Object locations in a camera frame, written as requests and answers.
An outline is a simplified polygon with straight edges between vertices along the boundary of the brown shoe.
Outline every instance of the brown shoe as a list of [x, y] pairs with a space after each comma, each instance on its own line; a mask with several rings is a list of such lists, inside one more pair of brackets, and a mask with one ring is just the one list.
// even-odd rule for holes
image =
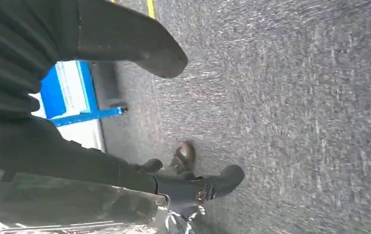
[[170, 166], [174, 167], [175, 172], [179, 175], [183, 172], [192, 171], [194, 169], [194, 164], [194, 147], [188, 142], [181, 142], [179, 147], [176, 149]]

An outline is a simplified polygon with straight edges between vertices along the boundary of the blue frame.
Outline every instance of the blue frame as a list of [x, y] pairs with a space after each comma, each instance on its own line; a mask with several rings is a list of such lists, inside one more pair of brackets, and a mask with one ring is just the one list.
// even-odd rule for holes
[[73, 123], [90, 121], [93, 119], [101, 119], [116, 115], [122, 115], [122, 107], [111, 108], [108, 110], [99, 110], [91, 71], [89, 70], [88, 63], [78, 61], [77, 65], [82, 78], [82, 86], [85, 94], [85, 99], [87, 100], [88, 110], [80, 113], [79, 115], [50, 119], [50, 121], [52, 121], [57, 127], [60, 127]]

